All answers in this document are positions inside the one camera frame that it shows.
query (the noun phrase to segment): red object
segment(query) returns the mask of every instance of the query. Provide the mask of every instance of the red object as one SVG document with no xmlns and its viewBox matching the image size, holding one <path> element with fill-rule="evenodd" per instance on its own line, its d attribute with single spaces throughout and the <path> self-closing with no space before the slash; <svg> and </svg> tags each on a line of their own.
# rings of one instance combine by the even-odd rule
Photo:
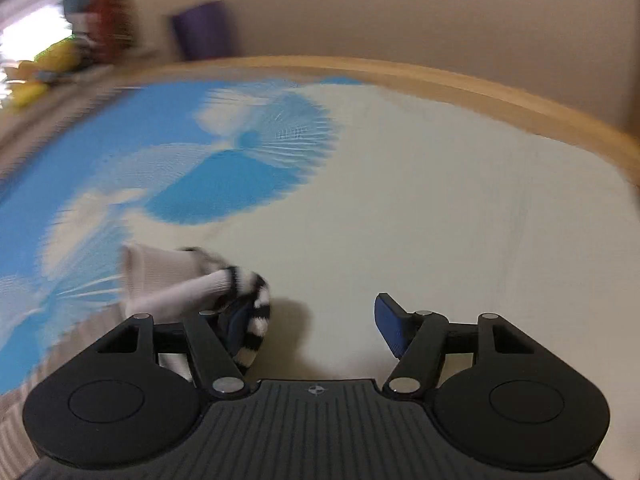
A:
<svg viewBox="0 0 640 480">
<path fill-rule="evenodd" d="M 94 57 L 100 63 L 114 63 L 133 44 L 131 17 L 126 0 L 91 0 L 89 39 L 95 42 Z"/>
</svg>

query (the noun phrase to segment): beige wall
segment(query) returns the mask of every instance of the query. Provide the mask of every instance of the beige wall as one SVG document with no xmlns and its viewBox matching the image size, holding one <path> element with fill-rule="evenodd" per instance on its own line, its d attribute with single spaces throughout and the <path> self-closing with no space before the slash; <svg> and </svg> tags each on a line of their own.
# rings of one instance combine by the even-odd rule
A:
<svg viewBox="0 0 640 480">
<path fill-rule="evenodd" d="M 170 56 L 165 16 L 203 0 L 135 0 Z M 625 126 L 640 0 L 226 0 L 242 53 L 413 62 L 487 78 Z"/>
</svg>

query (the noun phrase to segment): yellow object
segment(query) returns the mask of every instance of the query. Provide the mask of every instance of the yellow object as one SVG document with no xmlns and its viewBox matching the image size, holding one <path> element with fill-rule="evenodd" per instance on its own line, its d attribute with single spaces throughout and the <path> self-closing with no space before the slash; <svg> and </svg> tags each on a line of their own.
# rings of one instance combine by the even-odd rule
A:
<svg viewBox="0 0 640 480">
<path fill-rule="evenodd" d="M 54 43 L 36 56 L 38 70 L 57 74 L 75 69 L 81 62 L 80 53 L 71 38 Z"/>
<path fill-rule="evenodd" d="M 18 73 L 17 66 L 5 65 L 2 67 L 2 70 L 4 70 L 4 73 L 6 74 L 7 81 L 15 81 L 18 79 L 16 77 L 16 74 Z"/>
<path fill-rule="evenodd" d="M 11 106 L 13 108 L 24 108 L 37 101 L 47 92 L 49 87 L 40 81 L 28 81 L 12 86 Z"/>
<path fill-rule="evenodd" d="M 14 73 L 12 74 L 12 79 L 29 81 L 33 79 L 37 71 L 38 67 L 33 61 L 21 61 L 18 65 L 18 68 L 15 69 Z"/>
</svg>

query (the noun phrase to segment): circular cover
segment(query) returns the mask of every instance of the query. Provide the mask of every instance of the circular cover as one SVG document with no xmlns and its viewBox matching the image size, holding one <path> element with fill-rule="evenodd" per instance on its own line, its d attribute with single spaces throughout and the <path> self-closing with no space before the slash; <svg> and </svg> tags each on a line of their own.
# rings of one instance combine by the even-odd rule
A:
<svg viewBox="0 0 640 480">
<path fill-rule="evenodd" d="M 106 468 L 176 444 L 198 414 L 196 389 L 170 370 L 136 361 L 99 354 L 71 361 L 55 381 L 39 384 L 23 411 L 34 446 L 60 462 Z"/>
<path fill-rule="evenodd" d="M 515 355 L 447 380 L 434 412 L 463 452 L 519 470 L 583 460 L 596 451 L 609 425 L 604 396 L 580 374 L 564 365 L 528 365 Z"/>
</svg>

